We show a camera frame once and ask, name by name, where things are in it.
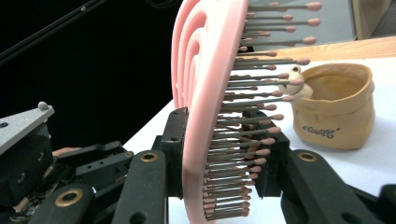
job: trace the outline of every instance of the white table surface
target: white table surface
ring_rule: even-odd
[[[309,67],[324,63],[361,63],[372,69],[375,83],[374,104],[375,123],[372,132],[364,145],[357,150],[330,149],[308,145],[292,129],[292,112],[289,103],[277,104],[276,113],[285,118],[275,121],[276,125],[290,140],[291,149],[307,149],[324,157],[334,171],[350,186],[378,196],[385,184],[396,184],[396,58],[361,59],[343,61],[312,62],[302,66],[303,71]],[[289,71],[290,65],[281,65],[277,71]],[[137,132],[124,148],[135,154],[149,150],[157,135],[163,134],[169,113],[174,110],[173,101],[169,102],[150,122]],[[280,198],[257,196],[251,194],[250,214],[248,217],[236,217],[218,220],[219,224],[282,224],[286,223],[280,208]],[[189,223],[183,200],[169,199],[169,223]]]

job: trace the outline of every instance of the beige fabric bag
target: beige fabric bag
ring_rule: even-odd
[[[303,71],[310,98],[291,103],[293,128],[306,142],[324,147],[362,147],[373,127],[372,72],[354,63],[328,63]]]

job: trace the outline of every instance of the pink brush handle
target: pink brush handle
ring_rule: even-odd
[[[247,11],[248,0],[187,0],[177,15],[172,42],[172,88],[175,107],[189,109],[182,177],[191,224],[206,223],[206,158]]]

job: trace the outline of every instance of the pink hairbrush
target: pink hairbrush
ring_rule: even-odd
[[[175,23],[172,42],[172,90],[176,108],[189,111],[183,148],[182,185],[186,211],[191,224],[215,222],[216,219],[248,215],[248,200],[254,179],[265,158],[245,160],[255,155],[265,156],[273,138],[251,140],[253,133],[279,133],[278,127],[248,131],[243,127],[255,122],[283,119],[282,115],[246,119],[240,116],[249,109],[275,110],[272,102],[289,102],[291,95],[281,91],[255,91],[258,86],[301,85],[301,80],[281,81],[287,74],[252,77],[231,76],[232,71],[254,69],[276,70],[276,64],[305,65],[309,60],[261,60],[244,56],[274,57],[272,51],[243,53],[256,45],[313,44],[314,37],[302,40],[261,41],[273,31],[293,32],[292,26],[316,26],[318,19],[292,21],[291,15],[279,18],[256,16],[257,12],[288,8],[318,10],[320,3],[303,6],[251,5],[248,0],[185,0]]]

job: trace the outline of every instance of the black background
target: black background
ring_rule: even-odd
[[[83,3],[2,1],[0,50]],[[55,109],[47,122],[53,149],[126,143],[172,99],[171,39],[179,5],[107,0],[3,63],[0,118],[44,101]]]

